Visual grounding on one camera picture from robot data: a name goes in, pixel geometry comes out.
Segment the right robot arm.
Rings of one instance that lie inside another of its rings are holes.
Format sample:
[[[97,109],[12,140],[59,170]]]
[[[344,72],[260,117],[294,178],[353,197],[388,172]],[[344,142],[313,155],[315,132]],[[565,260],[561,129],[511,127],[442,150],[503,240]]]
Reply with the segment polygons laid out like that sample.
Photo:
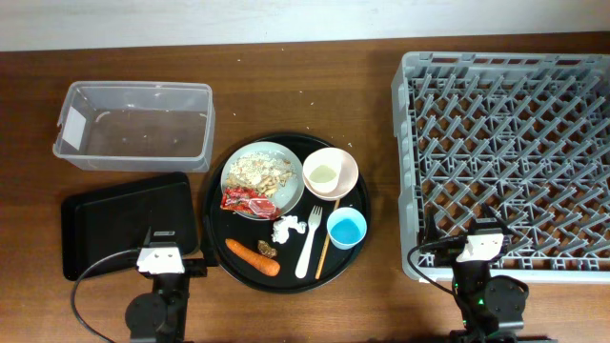
[[[513,233],[487,205],[467,232],[440,236],[435,215],[428,212],[421,252],[430,252],[440,266],[452,270],[451,296],[463,328],[449,333],[451,342],[517,342],[524,326],[528,286],[514,277],[491,275],[492,264],[507,254]]]

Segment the blue plastic cup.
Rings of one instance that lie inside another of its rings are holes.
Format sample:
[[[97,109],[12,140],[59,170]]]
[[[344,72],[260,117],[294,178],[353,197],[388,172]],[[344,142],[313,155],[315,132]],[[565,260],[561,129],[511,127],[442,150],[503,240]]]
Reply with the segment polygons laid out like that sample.
[[[365,216],[351,207],[338,208],[328,217],[327,233],[332,244],[340,250],[350,250],[366,236],[368,225]]]

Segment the red snack wrapper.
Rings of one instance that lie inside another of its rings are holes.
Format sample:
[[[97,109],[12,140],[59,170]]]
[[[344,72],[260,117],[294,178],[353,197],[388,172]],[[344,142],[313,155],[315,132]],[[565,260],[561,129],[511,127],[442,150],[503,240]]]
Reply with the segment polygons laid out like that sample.
[[[260,219],[274,220],[280,215],[280,209],[265,195],[241,187],[227,188],[223,192],[220,208]]]

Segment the round black tray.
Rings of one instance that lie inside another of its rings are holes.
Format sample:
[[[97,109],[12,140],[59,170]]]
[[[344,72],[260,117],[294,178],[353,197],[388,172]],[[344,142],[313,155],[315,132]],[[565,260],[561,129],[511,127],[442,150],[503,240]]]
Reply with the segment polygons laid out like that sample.
[[[334,280],[356,260],[365,244],[364,241],[350,250],[340,250],[334,245],[330,245],[321,276],[318,280],[315,279],[318,260],[326,235],[326,222],[334,204],[317,198],[308,190],[303,193],[298,204],[289,211],[290,215],[296,215],[298,219],[306,220],[313,206],[318,205],[323,208],[322,222],[315,232],[310,265],[304,278],[299,279],[295,276],[297,259],[301,254],[306,238],[304,234],[293,232],[287,243],[275,246],[278,250],[278,256],[275,260],[280,265],[279,274],[275,277],[259,272],[231,252],[225,244],[227,238],[234,239],[255,252],[259,240],[266,242],[271,240],[273,224],[268,220],[252,220],[238,213],[220,208],[222,198],[220,179],[222,169],[227,161],[227,159],[223,159],[220,162],[206,186],[205,198],[202,203],[202,216],[207,215],[209,217],[209,232],[213,239],[217,260],[231,276],[243,284],[263,292],[302,293]]]

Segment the grey plate with food scraps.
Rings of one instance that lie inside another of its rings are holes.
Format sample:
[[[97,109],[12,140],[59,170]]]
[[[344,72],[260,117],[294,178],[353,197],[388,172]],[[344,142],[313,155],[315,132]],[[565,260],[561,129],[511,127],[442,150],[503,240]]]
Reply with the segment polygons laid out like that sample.
[[[304,192],[302,164],[284,145],[269,141],[248,144],[234,152],[221,173],[223,193],[244,191],[274,205],[276,216],[289,212]]]

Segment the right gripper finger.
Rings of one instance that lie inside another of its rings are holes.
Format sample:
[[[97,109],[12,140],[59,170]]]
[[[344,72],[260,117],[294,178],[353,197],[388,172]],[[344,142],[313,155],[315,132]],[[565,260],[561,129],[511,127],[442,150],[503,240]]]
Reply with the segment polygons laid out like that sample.
[[[424,240],[425,241],[437,241],[438,240],[438,232],[437,232],[437,223],[435,220],[435,215],[437,213],[437,209],[432,206],[426,206],[424,210],[425,214],[425,225],[424,225]]]
[[[488,206],[486,203],[483,203],[481,205],[481,207],[482,207],[482,211],[486,215],[486,217],[488,219],[492,220],[493,228],[500,228],[501,232],[504,235],[513,235],[514,234],[513,231],[508,228],[507,224],[499,216],[497,216],[494,213],[494,211],[492,210],[492,208],[490,206]]]

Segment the brown food scrap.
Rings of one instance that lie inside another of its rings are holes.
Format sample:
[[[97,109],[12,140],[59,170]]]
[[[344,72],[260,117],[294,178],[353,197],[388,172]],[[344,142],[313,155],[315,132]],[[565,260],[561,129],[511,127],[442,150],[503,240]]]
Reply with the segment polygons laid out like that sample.
[[[277,250],[264,240],[257,242],[257,249],[260,254],[267,258],[273,259],[277,256]]]

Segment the orange carrot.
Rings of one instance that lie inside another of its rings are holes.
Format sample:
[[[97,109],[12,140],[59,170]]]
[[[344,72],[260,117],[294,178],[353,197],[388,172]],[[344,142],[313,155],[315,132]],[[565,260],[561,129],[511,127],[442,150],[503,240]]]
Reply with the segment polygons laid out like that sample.
[[[235,255],[247,262],[259,272],[270,277],[275,277],[279,274],[280,265],[273,259],[266,257],[260,253],[251,251],[236,240],[231,238],[227,238],[225,240],[225,244],[231,252],[233,252]]]

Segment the clear plastic bin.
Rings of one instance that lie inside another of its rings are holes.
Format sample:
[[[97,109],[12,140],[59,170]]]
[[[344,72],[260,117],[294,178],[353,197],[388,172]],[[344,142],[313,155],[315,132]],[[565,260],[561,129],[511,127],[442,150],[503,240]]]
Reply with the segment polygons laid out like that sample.
[[[206,84],[77,81],[63,102],[52,152],[86,171],[207,172],[214,125]]]

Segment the white plastic fork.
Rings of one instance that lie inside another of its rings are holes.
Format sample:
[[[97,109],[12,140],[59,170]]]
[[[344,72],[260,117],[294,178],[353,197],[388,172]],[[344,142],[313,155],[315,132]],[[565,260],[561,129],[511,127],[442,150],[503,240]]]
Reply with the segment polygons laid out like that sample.
[[[321,206],[314,206],[309,215],[307,221],[307,236],[295,267],[295,276],[299,279],[304,278],[307,274],[315,238],[315,231],[321,223],[322,212],[323,209]]]

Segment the pink bowl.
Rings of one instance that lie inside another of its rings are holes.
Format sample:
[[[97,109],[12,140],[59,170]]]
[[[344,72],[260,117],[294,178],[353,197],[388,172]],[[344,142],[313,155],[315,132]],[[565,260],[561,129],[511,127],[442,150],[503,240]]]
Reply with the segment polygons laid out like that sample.
[[[326,183],[315,182],[311,174],[320,166],[333,170],[335,178]],[[302,165],[304,185],[313,195],[326,201],[335,201],[347,195],[356,185],[358,177],[357,162],[348,152],[339,148],[314,151]]]

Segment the black rectangular tray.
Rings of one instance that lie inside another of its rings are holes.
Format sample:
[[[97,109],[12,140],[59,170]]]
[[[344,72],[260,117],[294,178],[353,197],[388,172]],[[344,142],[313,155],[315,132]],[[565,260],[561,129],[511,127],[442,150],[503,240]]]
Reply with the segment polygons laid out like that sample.
[[[197,250],[191,185],[183,172],[137,180],[67,197],[61,204],[62,262],[74,281],[90,265],[167,238],[182,254]]]

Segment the wooden chopstick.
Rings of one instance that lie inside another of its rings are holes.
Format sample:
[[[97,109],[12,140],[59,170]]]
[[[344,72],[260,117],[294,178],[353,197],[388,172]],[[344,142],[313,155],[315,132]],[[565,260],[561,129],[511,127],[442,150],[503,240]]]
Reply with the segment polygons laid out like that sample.
[[[336,211],[338,209],[339,204],[340,204],[340,198],[338,198],[335,201],[335,204],[334,204],[332,212],[334,212],[334,211]],[[323,271],[323,267],[324,267],[324,263],[325,263],[326,254],[327,254],[327,251],[328,251],[329,244],[330,244],[330,237],[329,237],[329,234],[326,233],[325,240],[324,240],[324,245],[323,245],[323,248],[322,248],[319,260],[318,260],[318,265],[317,265],[317,269],[316,269],[316,273],[315,273],[315,279],[316,280],[318,280],[320,278],[321,273]]]

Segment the grey dishwasher rack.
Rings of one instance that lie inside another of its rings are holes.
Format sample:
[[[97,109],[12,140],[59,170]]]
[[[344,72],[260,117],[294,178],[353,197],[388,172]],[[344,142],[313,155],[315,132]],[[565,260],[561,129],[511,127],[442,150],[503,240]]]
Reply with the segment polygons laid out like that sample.
[[[402,269],[452,276],[424,241],[465,233],[483,203],[513,231],[492,270],[526,282],[609,280],[609,59],[415,51],[393,83]]]

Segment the cream paper cup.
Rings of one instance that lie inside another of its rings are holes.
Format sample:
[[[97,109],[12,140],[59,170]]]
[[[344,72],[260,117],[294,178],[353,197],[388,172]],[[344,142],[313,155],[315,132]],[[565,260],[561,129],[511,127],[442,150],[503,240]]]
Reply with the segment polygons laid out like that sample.
[[[320,149],[303,163],[303,177],[316,193],[332,192],[338,184],[342,155],[337,149]]]

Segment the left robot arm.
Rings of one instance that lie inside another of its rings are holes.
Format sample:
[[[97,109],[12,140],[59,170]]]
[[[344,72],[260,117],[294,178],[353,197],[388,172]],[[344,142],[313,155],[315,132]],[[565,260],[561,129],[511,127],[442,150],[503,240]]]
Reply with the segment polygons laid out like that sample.
[[[149,226],[137,248],[135,267],[152,281],[152,290],[138,295],[125,311],[131,342],[185,340],[191,280],[206,277],[208,269],[217,265],[205,255],[183,256],[196,250],[197,238],[194,218],[180,219],[171,226]]]

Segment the white tissue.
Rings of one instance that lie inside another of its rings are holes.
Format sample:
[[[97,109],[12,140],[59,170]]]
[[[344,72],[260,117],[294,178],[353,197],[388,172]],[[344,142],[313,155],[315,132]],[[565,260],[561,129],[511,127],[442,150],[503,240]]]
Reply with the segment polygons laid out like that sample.
[[[303,234],[306,232],[307,224],[300,221],[296,215],[281,216],[273,223],[272,241],[285,244],[290,238],[290,231]]]

